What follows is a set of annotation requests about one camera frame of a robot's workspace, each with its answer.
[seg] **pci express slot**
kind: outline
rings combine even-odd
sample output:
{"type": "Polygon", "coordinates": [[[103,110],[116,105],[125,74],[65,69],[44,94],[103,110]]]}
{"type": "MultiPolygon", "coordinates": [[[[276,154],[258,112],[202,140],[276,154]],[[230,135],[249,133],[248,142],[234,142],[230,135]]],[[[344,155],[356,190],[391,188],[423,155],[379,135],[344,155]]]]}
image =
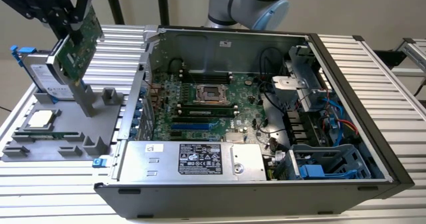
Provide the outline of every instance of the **pci express slot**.
{"type": "Polygon", "coordinates": [[[197,84],[229,84],[230,79],[229,75],[206,75],[206,74],[198,74],[198,73],[184,73],[182,83],[197,83],[197,84]]]}
{"type": "Polygon", "coordinates": [[[209,119],[177,117],[177,118],[172,118],[172,122],[173,123],[209,123],[209,119]]]}
{"type": "Polygon", "coordinates": [[[170,125],[172,130],[205,130],[210,129],[209,123],[174,123],[170,125]]]}

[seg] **metal frame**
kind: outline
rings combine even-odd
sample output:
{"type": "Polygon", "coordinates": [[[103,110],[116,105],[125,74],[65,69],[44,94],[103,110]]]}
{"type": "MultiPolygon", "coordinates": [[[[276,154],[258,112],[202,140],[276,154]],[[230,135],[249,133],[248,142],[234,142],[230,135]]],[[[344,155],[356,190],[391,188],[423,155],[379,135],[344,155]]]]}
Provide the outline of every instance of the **metal frame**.
{"type": "MultiPolygon", "coordinates": [[[[120,92],[129,93],[135,69],[139,63],[137,53],[143,52],[141,36],[144,26],[104,26],[105,40],[99,46],[96,56],[85,74],[85,82],[95,91],[105,86],[115,87],[120,92]]],[[[348,41],[338,43],[325,42],[329,52],[333,46],[354,47],[350,36],[333,36],[348,41]]],[[[377,82],[390,83],[387,77],[378,71],[371,62],[336,61],[349,84],[377,82]]],[[[28,109],[32,98],[33,85],[17,103],[7,121],[0,127],[0,138],[5,138],[5,131],[20,121],[28,109]]],[[[180,224],[225,224],[225,223],[326,223],[338,221],[348,224],[366,222],[381,223],[425,223],[426,221],[426,143],[415,140],[401,142],[389,132],[403,130],[403,136],[415,137],[417,133],[426,132],[425,122],[415,111],[402,111],[394,114],[389,106],[405,104],[405,97],[399,91],[385,92],[374,87],[353,87],[354,92],[370,113],[390,147],[414,180],[415,186],[386,200],[369,200],[344,212],[341,215],[316,216],[276,216],[276,217],[236,217],[236,218],[190,218],[157,219],[157,223],[180,224]]],[[[91,185],[96,178],[108,174],[107,169],[92,169],[91,162],[36,162],[3,163],[0,161],[0,217],[11,218],[4,223],[53,222],[67,217],[73,222],[116,222],[129,223],[120,218],[112,208],[93,192],[91,185]]],[[[132,220],[132,223],[147,223],[149,220],[132,220]]]]}
{"type": "MultiPolygon", "coordinates": [[[[168,32],[176,32],[176,28],[168,28],[168,27],[161,27],[162,33],[165,32],[165,35],[168,32]]],[[[120,212],[120,215],[123,215],[127,218],[135,218],[136,213],[139,209],[135,208],[128,208],[129,206],[132,207],[145,207],[144,211],[147,212],[147,217],[151,215],[156,215],[160,217],[174,217],[173,215],[194,215],[194,213],[188,213],[188,209],[180,209],[176,208],[174,211],[168,211],[164,212],[164,208],[170,209],[170,206],[166,206],[166,204],[161,204],[161,201],[156,203],[156,200],[161,200],[165,198],[165,193],[170,197],[176,197],[180,200],[182,200],[182,197],[180,195],[188,195],[188,199],[190,199],[190,192],[185,191],[188,187],[202,187],[209,192],[225,192],[228,193],[233,188],[238,188],[240,190],[240,195],[244,193],[245,195],[250,195],[250,188],[261,190],[265,193],[269,193],[272,189],[276,189],[280,193],[282,192],[298,192],[298,188],[306,188],[306,191],[304,192],[305,194],[310,193],[313,188],[316,189],[316,192],[312,193],[312,196],[316,196],[317,199],[326,199],[326,197],[322,197],[321,195],[328,195],[328,198],[330,200],[334,200],[334,203],[340,203],[340,207],[330,205],[329,209],[322,210],[314,207],[314,205],[305,204],[305,210],[296,211],[294,209],[289,209],[292,213],[313,213],[313,212],[321,212],[321,211],[336,211],[341,212],[342,210],[348,209],[350,206],[356,205],[356,203],[361,202],[360,199],[358,201],[352,202],[344,202],[338,201],[336,199],[336,195],[330,195],[333,192],[338,192],[340,189],[348,188],[346,194],[348,197],[350,197],[353,200],[357,200],[358,197],[364,196],[364,200],[371,199],[371,198],[389,198],[394,194],[399,193],[402,190],[407,189],[414,185],[413,180],[402,166],[402,164],[398,161],[398,158],[395,154],[393,153],[393,150],[386,142],[386,139],[383,135],[379,132],[379,129],[373,121],[373,118],[367,112],[367,110],[364,108],[364,104],[354,92],[353,85],[348,82],[344,73],[337,65],[336,58],[332,56],[329,53],[329,50],[324,44],[324,40],[320,38],[317,34],[313,33],[286,33],[286,32],[256,32],[256,31],[244,31],[241,30],[217,30],[217,29],[210,29],[210,28],[192,28],[192,27],[180,27],[178,32],[182,33],[190,33],[190,32],[205,32],[205,33],[217,33],[217,34],[224,34],[228,35],[229,40],[236,38],[232,36],[234,32],[238,32],[237,35],[244,35],[244,34],[264,34],[268,36],[298,36],[298,37],[305,37],[305,40],[313,49],[316,56],[318,58],[318,61],[321,63],[321,67],[326,73],[326,76],[330,78],[329,82],[332,82],[332,85],[334,87],[334,90],[340,96],[342,105],[348,111],[349,116],[352,117],[352,120],[360,130],[360,134],[362,136],[365,146],[369,149],[369,152],[371,154],[371,158],[374,159],[374,162],[378,165],[378,168],[383,174],[383,179],[370,179],[370,180],[316,180],[312,182],[308,181],[268,181],[268,182],[128,182],[128,181],[121,181],[120,176],[116,176],[116,179],[109,179],[108,182],[99,182],[95,184],[95,190],[96,192],[101,195],[101,197],[107,200],[108,204],[120,212]],[[357,188],[360,191],[362,190],[374,190],[370,192],[373,196],[365,196],[365,193],[358,193],[356,194],[353,191],[353,188],[357,188]],[[141,190],[144,191],[145,195],[151,197],[149,199],[149,204],[156,207],[161,206],[161,208],[151,208],[147,206],[147,198],[143,199],[139,195],[120,195],[120,190],[139,190],[137,192],[140,193],[141,190]]],[[[371,62],[378,62],[375,60],[377,56],[370,56],[371,50],[369,50],[367,46],[364,46],[362,43],[357,43],[354,39],[352,39],[353,42],[358,45],[361,45],[361,49],[358,53],[362,53],[364,55],[357,55],[354,58],[369,61],[371,62]]],[[[393,87],[393,89],[399,90],[402,92],[402,88],[398,88],[397,86],[393,87]]],[[[125,159],[127,154],[121,153],[119,156],[119,159],[125,159]]],[[[113,169],[121,169],[121,165],[113,164],[113,169]]],[[[236,210],[232,207],[238,206],[238,202],[241,200],[241,196],[238,194],[234,194],[233,192],[228,193],[229,197],[226,200],[226,204],[222,204],[222,207],[228,207],[228,211],[233,211],[238,215],[248,215],[248,212],[244,212],[241,210],[236,210]]],[[[301,204],[298,203],[297,198],[294,197],[288,197],[288,201],[293,202],[293,208],[294,207],[301,207],[301,204]]],[[[265,199],[261,196],[256,196],[256,203],[265,203],[268,202],[268,199],[265,199]]],[[[182,200],[182,207],[189,205],[185,200],[182,200]]],[[[269,215],[276,215],[277,212],[274,209],[262,209],[260,205],[256,206],[256,210],[262,210],[261,213],[269,214],[269,215]]],[[[222,210],[221,212],[222,215],[229,215],[229,212],[222,210]]]]}

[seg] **power supply label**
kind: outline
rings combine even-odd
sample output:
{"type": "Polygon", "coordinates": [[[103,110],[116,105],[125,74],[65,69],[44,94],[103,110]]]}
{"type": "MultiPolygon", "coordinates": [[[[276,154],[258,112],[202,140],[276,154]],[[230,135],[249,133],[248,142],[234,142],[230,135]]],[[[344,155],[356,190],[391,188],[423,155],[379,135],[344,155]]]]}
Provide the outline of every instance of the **power supply label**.
{"type": "Polygon", "coordinates": [[[178,173],[182,175],[221,175],[222,152],[220,144],[181,144],[178,173]]]}

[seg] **blue latch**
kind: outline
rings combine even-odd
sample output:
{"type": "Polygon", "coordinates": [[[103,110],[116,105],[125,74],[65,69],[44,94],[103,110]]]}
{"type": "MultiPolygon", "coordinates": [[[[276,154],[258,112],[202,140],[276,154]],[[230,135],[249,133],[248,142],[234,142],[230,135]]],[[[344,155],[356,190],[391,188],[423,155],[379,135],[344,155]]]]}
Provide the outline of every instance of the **blue latch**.
{"type": "Polygon", "coordinates": [[[104,158],[95,158],[92,167],[93,168],[105,168],[107,167],[107,159],[104,158]]]}
{"type": "Polygon", "coordinates": [[[16,59],[20,67],[24,67],[24,63],[23,63],[21,58],[20,58],[20,56],[19,56],[17,46],[16,46],[16,45],[13,45],[13,46],[11,47],[11,51],[12,51],[12,56],[13,56],[13,58],[16,59]]]}
{"type": "Polygon", "coordinates": [[[35,53],[36,51],[37,49],[35,47],[23,47],[19,50],[20,53],[35,53]]]}
{"type": "Polygon", "coordinates": [[[322,179],[326,176],[321,165],[304,165],[298,168],[298,170],[304,179],[322,179]]]}

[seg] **metal rod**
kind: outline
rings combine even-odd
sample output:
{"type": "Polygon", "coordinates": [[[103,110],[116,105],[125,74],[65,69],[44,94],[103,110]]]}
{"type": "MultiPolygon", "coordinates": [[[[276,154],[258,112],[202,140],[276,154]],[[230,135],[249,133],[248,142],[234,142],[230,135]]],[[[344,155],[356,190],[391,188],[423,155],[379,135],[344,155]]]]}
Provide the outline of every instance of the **metal rod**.
{"type": "Polygon", "coordinates": [[[160,10],[160,21],[161,25],[169,25],[169,0],[158,0],[158,10],[160,10]]]}
{"type": "Polygon", "coordinates": [[[120,0],[108,0],[113,21],[116,24],[125,24],[125,18],[123,17],[121,7],[120,7],[120,0]]]}

